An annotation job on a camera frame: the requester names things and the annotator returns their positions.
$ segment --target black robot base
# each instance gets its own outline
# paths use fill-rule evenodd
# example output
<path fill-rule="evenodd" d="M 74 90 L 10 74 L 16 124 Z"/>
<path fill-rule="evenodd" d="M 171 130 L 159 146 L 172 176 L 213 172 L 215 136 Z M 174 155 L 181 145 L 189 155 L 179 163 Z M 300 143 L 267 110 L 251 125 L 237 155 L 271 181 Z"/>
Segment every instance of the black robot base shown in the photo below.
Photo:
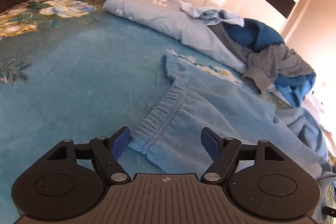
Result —
<path fill-rule="evenodd" d="M 313 224 L 318 183 L 267 140 L 244 145 L 209 128 L 201 142 L 213 164 L 196 174 L 136 174 L 118 164 L 130 141 L 121 128 L 88 144 L 67 139 L 13 184 L 17 224 Z M 94 171 L 77 164 L 91 160 Z M 236 172 L 239 161 L 254 165 Z"/>

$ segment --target gray sweatshirt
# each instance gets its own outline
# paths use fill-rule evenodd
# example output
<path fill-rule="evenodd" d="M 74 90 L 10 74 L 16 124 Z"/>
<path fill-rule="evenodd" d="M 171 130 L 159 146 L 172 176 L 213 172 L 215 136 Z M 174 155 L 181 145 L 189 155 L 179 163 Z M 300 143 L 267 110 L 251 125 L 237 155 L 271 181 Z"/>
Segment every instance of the gray sweatshirt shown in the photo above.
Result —
<path fill-rule="evenodd" d="M 296 77 L 314 72 L 295 50 L 288 48 L 285 44 L 270 45 L 261 52 L 254 52 L 232 40 L 225 32 L 222 23 L 208 27 L 229 51 L 246 63 L 247 69 L 242 79 L 261 93 L 264 93 L 274 83 L 278 74 Z"/>

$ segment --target metal screw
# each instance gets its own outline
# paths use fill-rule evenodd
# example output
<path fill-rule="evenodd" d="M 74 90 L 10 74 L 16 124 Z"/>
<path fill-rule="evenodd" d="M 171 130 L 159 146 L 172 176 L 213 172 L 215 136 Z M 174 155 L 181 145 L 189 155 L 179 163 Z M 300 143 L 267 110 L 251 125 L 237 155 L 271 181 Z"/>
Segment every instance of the metal screw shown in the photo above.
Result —
<path fill-rule="evenodd" d="M 216 180 L 219 180 L 221 176 L 217 173 L 206 173 L 204 175 L 204 178 L 209 181 L 216 181 Z"/>
<path fill-rule="evenodd" d="M 124 181 L 127 179 L 127 175 L 124 173 L 115 173 L 111 176 L 114 181 Z"/>

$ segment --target round black pad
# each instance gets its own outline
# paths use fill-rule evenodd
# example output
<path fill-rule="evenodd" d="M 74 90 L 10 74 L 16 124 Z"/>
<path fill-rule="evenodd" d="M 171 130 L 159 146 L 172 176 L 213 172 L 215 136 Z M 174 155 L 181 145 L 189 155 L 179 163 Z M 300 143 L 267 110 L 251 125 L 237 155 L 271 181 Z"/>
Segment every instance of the round black pad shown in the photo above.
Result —
<path fill-rule="evenodd" d="M 320 198 L 320 187 L 297 165 L 264 160 L 235 173 L 228 193 L 238 207 L 252 215 L 291 221 L 311 215 Z"/>
<path fill-rule="evenodd" d="M 296 183 L 283 175 L 266 175 L 258 179 L 258 187 L 265 194 L 272 196 L 288 196 L 295 192 Z"/>
<path fill-rule="evenodd" d="M 35 184 L 35 189 L 42 195 L 60 196 L 69 193 L 75 186 L 72 177 L 64 174 L 52 174 L 41 177 Z"/>
<path fill-rule="evenodd" d="M 90 210 L 103 192 L 102 180 L 92 170 L 76 161 L 47 160 L 25 171 L 14 182 L 11 194 L 21 214 L 39 220 L 63 220 Z"/>

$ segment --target crosshair marking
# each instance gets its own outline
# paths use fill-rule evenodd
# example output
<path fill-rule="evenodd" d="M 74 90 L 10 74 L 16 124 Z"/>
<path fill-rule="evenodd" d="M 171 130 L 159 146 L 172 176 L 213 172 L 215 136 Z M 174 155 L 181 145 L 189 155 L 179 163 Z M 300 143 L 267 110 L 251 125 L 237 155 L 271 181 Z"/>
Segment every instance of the crosshair marking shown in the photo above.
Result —
<path fill-rule="evenodd" d="M 163 180 L 165 183 L 167 183 L 167 182 L 171 181 L 171 178 L 165 177 L 165 178 L 163 178 L 162 180 Z"/>

